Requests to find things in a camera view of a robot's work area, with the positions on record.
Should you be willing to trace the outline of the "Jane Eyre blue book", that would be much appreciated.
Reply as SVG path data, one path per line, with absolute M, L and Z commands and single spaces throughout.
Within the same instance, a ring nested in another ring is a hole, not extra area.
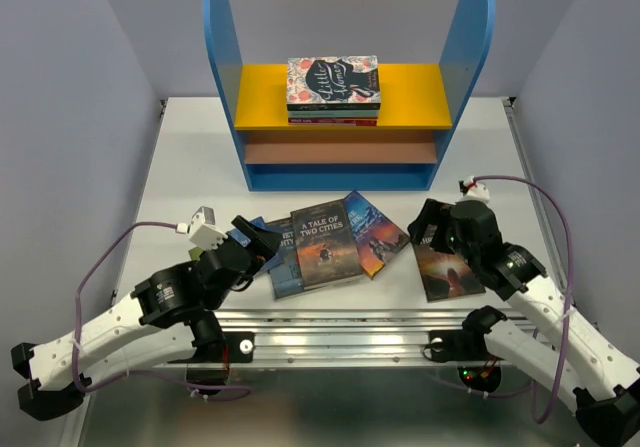
M 409 236 L 357 191 L 344 198 L 364 273 L 375 278 L 409 243 Z

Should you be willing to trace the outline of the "Nineteen Eighty-Four blue book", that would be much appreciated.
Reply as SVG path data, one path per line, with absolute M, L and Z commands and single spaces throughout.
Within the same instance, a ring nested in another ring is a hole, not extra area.
M 278 253 L 283 262 L 269 270 L 274 298 L 284 299 L 304 291 L 291 218 L 269 222 L 267 227 L 282 235 Z

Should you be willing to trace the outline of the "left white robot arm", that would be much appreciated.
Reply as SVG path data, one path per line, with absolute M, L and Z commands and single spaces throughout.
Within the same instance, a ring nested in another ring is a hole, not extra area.
M 166 362 L 218 362 L 229 371 L 235 361 L 251 361 L 252 334 L 226 336 L 215 312 L 229 293 L 251 285 L 282 236 L 241 216 L 232 225 L 243 241 L 220 230 L 205 207 L 187 223 L 170 224 L 200 249 L 197 259 L 152 274 L 89 321 L 76 298 L 70 333 L 13 347 L 12 367 L 26 381 L 17 392 L 20 410 L 38 421 L 62 417 L 119 380 L 158 377 L 155 366 Z

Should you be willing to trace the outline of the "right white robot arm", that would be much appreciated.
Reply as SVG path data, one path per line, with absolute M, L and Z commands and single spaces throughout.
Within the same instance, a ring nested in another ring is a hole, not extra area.
M 435 339 L 436 362 L 493 355 L 556 393 L 599 446 L 623 446 L 639 432 L 639 364 L 609 342 L 561 291 L 542 263 L 503 240 L 494 212 L 479 200 L 425 201 L 408 227 L 413 243 L 428 241 L 459 256 L 487 289 L 546 338 L 521 331 L 502 311 L 471 311 L 461 327 Z

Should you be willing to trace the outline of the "A Tale of Two Cities book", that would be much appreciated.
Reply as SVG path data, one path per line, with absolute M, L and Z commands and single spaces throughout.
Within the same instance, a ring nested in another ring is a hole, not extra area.
M 343 199 L 292 211 L 291 221 L 305 291 L 363 275 Z

